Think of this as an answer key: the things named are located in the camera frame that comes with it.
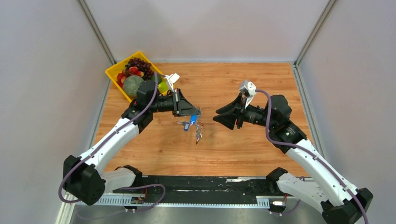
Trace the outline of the key with blue tag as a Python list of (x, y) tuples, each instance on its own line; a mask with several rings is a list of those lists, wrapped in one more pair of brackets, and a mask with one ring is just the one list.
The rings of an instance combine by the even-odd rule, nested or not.
[(197, 120), (198, 120), (198, 115), (197, 114), (191, 115), (190, 125), (195, 125), (197, 123)]

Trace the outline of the metal key plate blue handle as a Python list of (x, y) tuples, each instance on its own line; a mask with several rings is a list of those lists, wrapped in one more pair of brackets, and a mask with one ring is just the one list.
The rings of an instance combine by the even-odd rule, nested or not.
[(202, 114), (201, 112), (197, 115), (195, 127), (196, 127), (196, 145), (202, 140), (203, 138), (203, 123), (202, 123)]

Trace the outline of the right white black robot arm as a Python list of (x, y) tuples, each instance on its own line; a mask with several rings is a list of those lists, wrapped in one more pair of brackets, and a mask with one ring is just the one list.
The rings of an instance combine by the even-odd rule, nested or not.
[(213, 120), (229, 129), (243, 123), (265, 127), (266, 138), (276, 148), (296, 161), (312, 178), (305, 182), (283, 168), (267, 175), (267, 190), (273, 195), (292, 195), (321, 213), (328, 224), (354, 224), (359, 219), (368, 223), (367, 210), (373, 194), (357, 188), (340, 175), (308, 140), (306, 134), (290, 120), (292, 109), (283, 95), (268, 96), (264, 108), (237, 98), (216, 111)]

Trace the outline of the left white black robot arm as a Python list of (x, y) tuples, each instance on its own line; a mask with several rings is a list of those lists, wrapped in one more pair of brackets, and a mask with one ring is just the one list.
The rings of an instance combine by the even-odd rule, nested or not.
[(124, 166), (104, 172), (109, 161), (133, 138), (137, 137), (153, 120), (156, 112), (171, 112), (174, 117), (200, 115), (179, 88), (161, 95), (154, 81), (144, 81), (137, 95), (124, 111), (116, 125), (96, 145), (80, 156), (68, 156), (63, 164), (63, 179), (59, 191), (65, 190), (86, 205), (95, 204), (104, 193), (126, 188), (138, 193), (143, 181), (137, 169)]

